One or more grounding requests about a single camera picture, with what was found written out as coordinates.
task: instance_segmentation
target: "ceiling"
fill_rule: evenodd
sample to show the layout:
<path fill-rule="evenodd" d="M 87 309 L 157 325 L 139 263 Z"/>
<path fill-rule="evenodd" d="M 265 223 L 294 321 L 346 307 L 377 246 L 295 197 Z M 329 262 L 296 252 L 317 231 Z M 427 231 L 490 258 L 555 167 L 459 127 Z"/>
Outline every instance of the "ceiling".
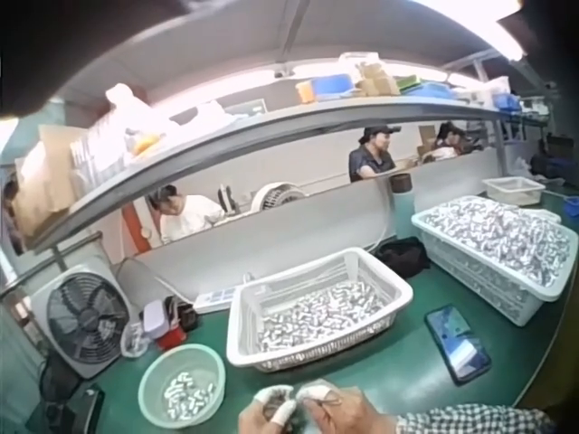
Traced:
<path fill-rule="evenodd" d="M 386 59 L 442 66 L 489 47 L 409 0 L 230 1 L 214 14 L 139 39 L 91 63 L 58 96 L 97 108 L 118 82 L 141 87 L 156 101 L 276 61 L 374 51 Z"/>

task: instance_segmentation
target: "hand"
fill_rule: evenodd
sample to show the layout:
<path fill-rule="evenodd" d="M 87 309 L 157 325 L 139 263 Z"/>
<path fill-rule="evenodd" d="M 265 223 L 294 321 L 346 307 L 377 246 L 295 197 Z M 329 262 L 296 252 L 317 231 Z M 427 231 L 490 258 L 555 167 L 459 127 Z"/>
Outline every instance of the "hand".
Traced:
<path fill-rule="evenodd" d="M 339 390 L 324 382 L 301 388 L 297 398 L 322 434 L 395 433 L 395 419 L 378 413 L 358 388 Z"/>
<path fill-rule="evenodd" d="M 261 389 L 253 397 L 253 402 L 239 415 L 239 434 L 281 434 L 296 409 L 295 400 L 288 399 L 280 405 L 270 421 L 263 416 L 263 406 L 278 393 L 286 398 L 293 392 L 291 386 L 271 386 Z"/>

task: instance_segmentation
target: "metal shelf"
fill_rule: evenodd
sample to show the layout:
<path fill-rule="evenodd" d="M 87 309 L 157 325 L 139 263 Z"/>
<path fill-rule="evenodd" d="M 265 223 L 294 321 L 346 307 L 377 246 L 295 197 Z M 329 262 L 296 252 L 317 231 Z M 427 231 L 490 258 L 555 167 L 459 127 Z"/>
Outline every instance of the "metal shelf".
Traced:
<path fill-rule="evenodd" d="M 151 190 L 232 158 L 321 134 L 388 123 L 448 119 L 501 120 L 496 110 L 416 97 L 339 99 L 276 110 L 196 140 L 168 137 L 163 147 L 103 183 L 47 228 L 32 248 L 48 249 Z"/>

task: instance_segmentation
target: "plastic bowl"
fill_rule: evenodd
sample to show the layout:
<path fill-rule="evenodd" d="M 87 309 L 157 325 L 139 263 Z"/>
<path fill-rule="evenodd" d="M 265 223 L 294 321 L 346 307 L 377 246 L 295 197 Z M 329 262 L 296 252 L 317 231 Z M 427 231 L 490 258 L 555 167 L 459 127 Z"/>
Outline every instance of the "plastic bowl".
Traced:
<path fill-rule="evenodd" d="M 212 400 L 190 420 L 172 420 L 166 412 L 163 392 L 181 372 L 191 374 L 196 384 L 206 388 L 215 385 Z M 185 344 L 168 351 L 151 364 L 138 386 L 138 406 L 153 425 L 164 429 L 181 429 L 209 420 L 219 409 L 225 395 L 225 366 L 211 348 Z"/>

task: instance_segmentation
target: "electric fan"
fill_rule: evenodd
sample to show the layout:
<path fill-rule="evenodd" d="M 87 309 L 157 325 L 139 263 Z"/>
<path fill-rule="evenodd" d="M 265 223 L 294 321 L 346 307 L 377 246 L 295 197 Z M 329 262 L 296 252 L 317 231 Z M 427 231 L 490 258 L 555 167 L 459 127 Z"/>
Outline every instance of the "electric fan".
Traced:
<path fill-rule="evenodd" d="M 86 379 L 120 356 L 120 337 L 134 317 L 109 266 L 96 258 L 45 285 L 31 308 L 54 348 Z"/>
<path fill-rule="evenodd" d="M 297 201 L 306 196 L 295 184 L 267 184 L 253 196 L 251 212 L 269 210 L 270 208 Z"/>

